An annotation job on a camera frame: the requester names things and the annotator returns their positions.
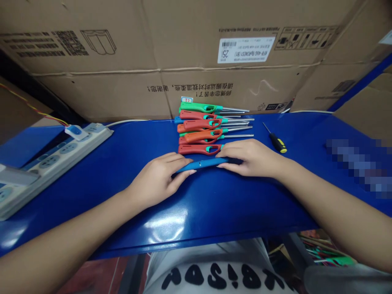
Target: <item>blue workbench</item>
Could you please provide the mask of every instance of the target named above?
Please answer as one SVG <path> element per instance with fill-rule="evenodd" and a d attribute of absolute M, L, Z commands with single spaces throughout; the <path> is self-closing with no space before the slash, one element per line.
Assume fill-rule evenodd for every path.
<path fill-rule="evenodd" d="M 375 193 L 365 191 L 349 170 L 332 160 L 325 148 L 327 139 L 350 139 L 372 149 L 373 141 L 368 137 L 328 114 L 265 114 L 254 118 L 253 129 L 242 131 L 244 134 L 253 133 L 255 139 L 272 148 L 264 121 L 288 146 L 286 157 L 392 216 L 392 200 L 379 199 Z M 113 129 L 113 136 L 106 142 L 9 220 L 0 222 L 0 256 L 98 205 L 126 188 L 151 159 L 178 150 L 178 134 L 172 120 L 130 122 Z M 269 178 L 245 178 L 210 167 L 200 169 L 175 195 L 122 226 L 92 258 L 316 227 L 299 202 L 278 182 Z"/>

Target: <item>power outlet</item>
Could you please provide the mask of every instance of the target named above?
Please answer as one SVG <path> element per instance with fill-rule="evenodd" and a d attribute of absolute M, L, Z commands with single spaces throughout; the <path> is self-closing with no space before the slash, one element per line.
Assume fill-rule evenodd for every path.
<path fill-rule="evenodd" d="M 86 138 L 80 141 L 69 138 L 23 168 L 41 176 L 34 183 L 0 188 L 0 221 L 11 217 L 113 133 L 104 125 L 95 123 L 84 130 L 89 132 Z"/>

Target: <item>black lettering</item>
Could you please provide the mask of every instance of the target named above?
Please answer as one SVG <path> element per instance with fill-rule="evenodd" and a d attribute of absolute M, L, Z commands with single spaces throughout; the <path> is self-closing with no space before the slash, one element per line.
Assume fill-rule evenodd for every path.
<path fill-rule="evenodd" d="M 263 269 L 263 273 L 267 275 L 267 277 L 265 278 L 265 286 L 269 289 L 269 290 L 273 290 L 275 287 L 275 281 L 278 283 L 278 285 L 281 287 L 281 289 L 285 288 L 285 284 L 284 282 L 277 276 L 275 275 L 273 272 L 270 272 L 267 269 Z"/>
<path fill-rule="evenodd" d="M 203 274 L 198 265 L 191 265 L 185 274 L 185 280 L 194 285 L 201 285 L 204 282 Z"/>
<path fill-rule="evenodd" d="M 227 272 L 229 274 L 229 280 L 234 281 L 234 282 L 232 282 L 233 287 L 237 289 L 237 287 L 238 287 L 238 282 L 237 282 L 238 276 L 237 276 L 236 272 L 234 271 L 233 267 L 231 266 L 231 264 L 227 265 Z"/>
<path fill-rule="evenodd" d="M 242 283 L 248 289 L 258 289 L 261 287 L 260 278 L 257 276 L 255 271 L 248 265 L 243 264 L 241 268 L 242 275 L 244 276 L 242 279 Z"/>
<path fill-rule="evenodd" d="M 222 270 L 219 267 L 219 265 L 217 265 L 216 263 L 213 263 L 211 265 L 211 275 L 208 275 L 208 284 L 215 288 L 215 289 L 225 289 L 226 288 L 226 281 L 224 278 L 222 278 L 221 276 L 219 276 L 218 274 L 221 274 Z"/>
<path fill-rule="evenodd" d="M 173 282 L 173 284 L 178 285 L 181 283 L 181 274 L 178 268 L 173 268 L 165 278 L 165 280 L 162 283 L 162 290 L 166 290 L 166 288 L 169 286 L 170 282 Z"/>

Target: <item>yellow wire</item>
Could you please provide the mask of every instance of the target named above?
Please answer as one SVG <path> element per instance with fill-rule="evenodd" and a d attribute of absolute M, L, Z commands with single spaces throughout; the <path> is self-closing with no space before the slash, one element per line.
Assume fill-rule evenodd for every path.
<path fill-rule="evenodd" d="M 60 122 L 63 122 L 63 123 L 65 123 L 66 125 L 69 125 L 68 123 L 66 123 L 65 121 L 63 121 L 63 120 L 61 120 L 61 119 L 59 119 L 59 118 L 55 118 L 54 116 L 51 116 L 50 114 L 46 114 L 46 113 L 43 113 L 43 112 L 39 111 L 39 110 L 36 109 L 33 105 L 31 105 L 31 104 L 29 103 L 29 101 L 28 101 L 26 98 L 22 97 L 22 96 L 19 95 L 18 93 L 15 93 L 15 92 L 12 91 L 11 89 L 9 89 L 6 85 L 4 85 L 4 84 L 2 84 L 2 83 L 0 83 L 0 85 L 3 86 L 6 90 L 8 90 L 8 91 L 9 91 L 10 93 L 12 93 L 13 95 L 15 95 L 15 96 L 19 97 L 20 99 L 22 99 L 23 101 L 25 101 L 26 104 L 27 104 L 27 106 L 30 107 L 30 108 L 32 108 L 32 109 L 34 109 L 38 114 L 40 114 L 40 115 L 42 115 L 42 116 L 48 116 L 48 117 L 50 117 L 50 118 L 53 118 L 53 119 L 58 120 L 58 121 L 60 121 Z"/>

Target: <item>hand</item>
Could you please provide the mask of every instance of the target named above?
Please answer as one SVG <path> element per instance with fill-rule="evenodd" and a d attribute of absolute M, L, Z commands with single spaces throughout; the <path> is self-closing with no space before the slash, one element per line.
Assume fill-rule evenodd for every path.
<path fill-rule="evenodd" d="M 194 169 L 183 171 L 172 179 L 172 174 L 192 161 L 176 152 L 155 158 L 146 164 L 132 184 L 120 194 L 132 197 L 142 209 L 154 206 L 173 195 L 183 181 L 196 172 Z"/>
<path fill-rule="evenodd" d="M 236 172 L 242 176 L 263 176 L 276 178 L 289 159 L 255 140 L 241 140 L 227 143 L 216 157 L 231 157 L 243 160 L 240 165 L 221 163 L 218 167 Z"/>

